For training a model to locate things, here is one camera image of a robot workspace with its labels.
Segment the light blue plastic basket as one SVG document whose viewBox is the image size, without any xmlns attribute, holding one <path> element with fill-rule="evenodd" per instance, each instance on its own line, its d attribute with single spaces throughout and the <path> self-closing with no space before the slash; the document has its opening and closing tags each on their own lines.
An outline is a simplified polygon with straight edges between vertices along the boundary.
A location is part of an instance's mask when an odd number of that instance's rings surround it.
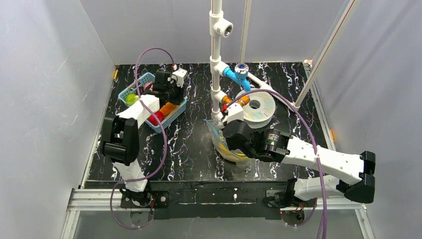
<svg viewBox="0 0 422 239">
<path fill-rule="evenodd" d="M 187 103 L 187 99 L 185 97 L 186 90 L 184 93 L 185 99 L 178 106 L 178 108 L 172 111 L 157 126 L 153 126 L 148 121 L 148 118 L 151 115 L 154 115 L 155 112 L 159 111 L 162 106 L 159 104 L 159 99 L 156 96 L 150 95 L 150 94 L 143 95 L 142 92 L 143 92 L 143 86 L 147 82 L 154 82 L 154 78 L 155 78 L 154 74 L 147 72 L 143 74 L 142 76 L 140 76 L 136 82 L 132 83 L 131 85 L 126 87 L 123 91 L 121 91 L 118 94 L 118 99 L 121 100 L 127 106 L 127 109 L 118 113 L 117 115 L 124 119 L 134 118 L 135 120 L 137 120 L 138 126 L 141 126 L 143 123 L 147 123 L 147 125 L 149 125 L 157 133 L 161 133 L 163 128 L 169 127 L 170 124 L 186 110 L 186 103 Z M 128 106 L 125 103 L 125 98 L 130 93 L 134 93 L 139 96 L 139 100 L 132 106 Z"/>
</svg>

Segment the clear zip top bag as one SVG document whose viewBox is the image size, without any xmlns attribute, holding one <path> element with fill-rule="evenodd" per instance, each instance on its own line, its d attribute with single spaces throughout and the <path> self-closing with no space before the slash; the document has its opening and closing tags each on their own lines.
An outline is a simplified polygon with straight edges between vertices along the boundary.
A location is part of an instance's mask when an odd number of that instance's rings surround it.
<svg viewBox="0 0 422 239">
<path fill-rule="evenodd" d="M 222 129 L 224 127 L 220 120 L 205 119 L 206 125 L 210 131 L 212 143 L 217 152 L 227 161 L 234 163 L 249 164 L 252 162 L 252 158 L 247 157 L 240 150 L 229 150 L 226 140 L 223 137 Z"/>
</svg>

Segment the red toy apple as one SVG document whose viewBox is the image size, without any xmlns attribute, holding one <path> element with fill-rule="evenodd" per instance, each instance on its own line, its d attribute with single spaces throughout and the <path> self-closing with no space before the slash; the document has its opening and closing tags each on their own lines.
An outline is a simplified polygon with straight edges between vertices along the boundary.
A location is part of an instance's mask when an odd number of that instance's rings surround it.
<svg viewBox="0 0 422 239">
<path fill-rule="evenodd" d="M 151 115 L 148 118 L 148 121 L 153 125 L 157 126 L 160 122 L 162 122 L 165 119 L 164 114 L 161 111 L 157 111 L 154 113 L 154 115 Z"/>
</svg>

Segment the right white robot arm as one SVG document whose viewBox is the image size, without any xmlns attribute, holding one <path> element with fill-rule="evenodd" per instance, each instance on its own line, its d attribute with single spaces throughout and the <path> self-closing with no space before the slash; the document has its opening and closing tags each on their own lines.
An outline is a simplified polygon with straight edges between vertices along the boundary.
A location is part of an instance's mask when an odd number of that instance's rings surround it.
<svg viewBox="0 0 422 239">
<path fill-rule="evenodd" d="M 241 120 L 222 129 L 229 150 L 263 162 L 294 164 L 317 170 L 319 178 L 290 179 L 283 193 L 270 198 L 280 206 L 323 196 L 344 196 L 363 204 L 374 202 L 376 155 L 371 151 L 346 154 L 313 146 L 277 129 L 256 130 Z"/>
</svg>

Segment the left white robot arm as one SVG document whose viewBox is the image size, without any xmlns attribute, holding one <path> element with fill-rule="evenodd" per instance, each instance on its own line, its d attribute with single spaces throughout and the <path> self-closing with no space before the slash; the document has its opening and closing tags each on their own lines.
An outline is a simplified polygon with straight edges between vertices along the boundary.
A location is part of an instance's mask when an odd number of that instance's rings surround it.
<svg viewBox="0 0 422 239">
<path fill-rule="evenodd" d="M 187 76 L 184 69 L 143 74 L 118 95 L 127 109 L 104 119 L 100 151 L 121 174 L 125 184 L 121 192 L 130 199 L 142 201 L 148 196 L 147 179 L 137 160 L 138 129 L 146 123 L 162 133 L 186 110 Z"/>
</svg>

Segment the yellow toy banana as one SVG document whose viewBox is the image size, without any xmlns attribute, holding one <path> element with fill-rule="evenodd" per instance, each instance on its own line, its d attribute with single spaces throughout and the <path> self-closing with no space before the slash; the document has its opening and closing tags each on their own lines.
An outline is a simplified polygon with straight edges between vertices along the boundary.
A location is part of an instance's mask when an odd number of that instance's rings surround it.
<svg viewBox="0 0 422 239">
<path fill-rule="evenodd" d="M 249 160 L 249 158 L 244 155 L 243 153 L 235 153 L 231 152 L 223 143 L 217 142 L 214 143 L 214 147 L 218 151 L 218 153 L 226 160 L 231 162 L 241 162 Z"/>
</svg>

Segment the orange toy mango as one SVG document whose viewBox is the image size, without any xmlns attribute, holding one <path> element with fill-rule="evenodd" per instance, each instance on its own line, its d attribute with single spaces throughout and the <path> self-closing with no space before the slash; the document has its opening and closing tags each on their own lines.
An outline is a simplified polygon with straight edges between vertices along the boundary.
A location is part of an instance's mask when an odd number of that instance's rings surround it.
<svg viewBox="0 0 422 239">
<path fill-rule="evenodd" d="M 167 117 L 172 111 L 178 108 L 179 105 L 173 104 L 171 102 L 167 102 L 164 106 L 162 106 L 159 110 L 164 117 Z"/>
</svg>

